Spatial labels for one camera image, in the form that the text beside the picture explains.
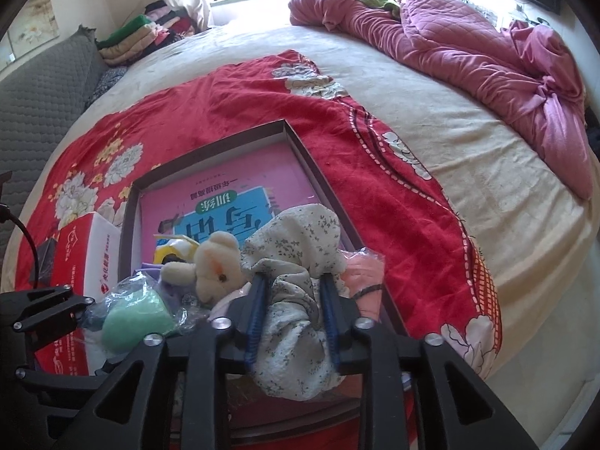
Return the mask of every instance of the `cream teddy bear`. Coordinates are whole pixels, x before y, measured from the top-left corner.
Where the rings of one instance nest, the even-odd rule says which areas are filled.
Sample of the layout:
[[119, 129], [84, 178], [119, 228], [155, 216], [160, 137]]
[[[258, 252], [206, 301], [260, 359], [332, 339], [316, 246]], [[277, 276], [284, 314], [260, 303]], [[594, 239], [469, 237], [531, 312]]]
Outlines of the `cream teddy bear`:
[[198, 299], [214, 305], [246, 282], [239, 267], [238, 239], [226, 232], [216, 231], [203, 241], [194, 254], [194, 263], [168, 262], [160, 275], [173, 285], [196, 283]]

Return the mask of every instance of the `red floral blanket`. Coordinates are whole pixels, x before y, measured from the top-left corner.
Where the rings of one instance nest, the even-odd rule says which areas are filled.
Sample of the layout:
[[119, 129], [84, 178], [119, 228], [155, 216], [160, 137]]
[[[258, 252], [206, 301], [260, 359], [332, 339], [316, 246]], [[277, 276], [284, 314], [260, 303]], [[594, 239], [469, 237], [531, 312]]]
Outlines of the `red floral blanket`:
[[[28, 228], [39, 245], [94, 210], [120, 225], [134, 179], [278, 119], [301, 137], [366, 245], [385, 254], [385, 281], [410, 335], [441, 333], [485, 377], [502, 341], [500, 314], [460, 218], [401, 138], [295, 51], [220, 67], [104, 117], [57, 160]], [[32, 262], [23, 241], [17, 288], [29, 286]], [[311, 437], [311, 448], [326, 448], [332, 431]]]

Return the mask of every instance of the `gray quilted headboard cover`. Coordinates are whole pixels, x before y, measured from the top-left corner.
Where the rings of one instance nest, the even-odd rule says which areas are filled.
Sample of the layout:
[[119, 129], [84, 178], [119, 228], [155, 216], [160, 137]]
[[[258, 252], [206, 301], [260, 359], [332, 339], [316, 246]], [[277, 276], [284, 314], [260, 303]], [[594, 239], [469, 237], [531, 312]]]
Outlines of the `gray quilted headboard cover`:
[[[80, 26], [0, 81], [0, 173], [13, 171], [0, 201], [15, 215], [106, 69], [94, 30]], [[12, 231], [0, 225], [0, 268]]]

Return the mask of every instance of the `quilted pink blanket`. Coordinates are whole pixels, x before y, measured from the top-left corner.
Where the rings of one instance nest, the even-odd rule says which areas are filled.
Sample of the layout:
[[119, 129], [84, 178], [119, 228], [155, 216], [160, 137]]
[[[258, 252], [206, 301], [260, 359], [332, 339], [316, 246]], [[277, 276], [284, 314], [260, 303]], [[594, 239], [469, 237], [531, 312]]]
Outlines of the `quilted pink blanket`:
[[359, 0], [292, 0], [293, 25], [324, 25], [450, 83], [496, 112], [579, 197], [592, 196], [584, 87], [560, 36], [513, 22], [498, 32], [460, 0], [404, 0], [401, 22]]

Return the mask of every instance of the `red and white box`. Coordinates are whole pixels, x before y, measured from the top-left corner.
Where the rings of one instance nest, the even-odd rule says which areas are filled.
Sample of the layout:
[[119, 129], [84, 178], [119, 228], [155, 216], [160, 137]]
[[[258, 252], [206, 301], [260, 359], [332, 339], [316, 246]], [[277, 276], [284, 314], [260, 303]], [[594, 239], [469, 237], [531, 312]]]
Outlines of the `red and white box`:
[[[102, 299], [118, 282], [120, 241], [121, 230], [95, 212], [61, 228], [52, 285], [70, 284], [74, 294]], [[36, 356], [44, 371], [68, 375], [92, 375], [106, 359], [94, 335], [79, 328]]]

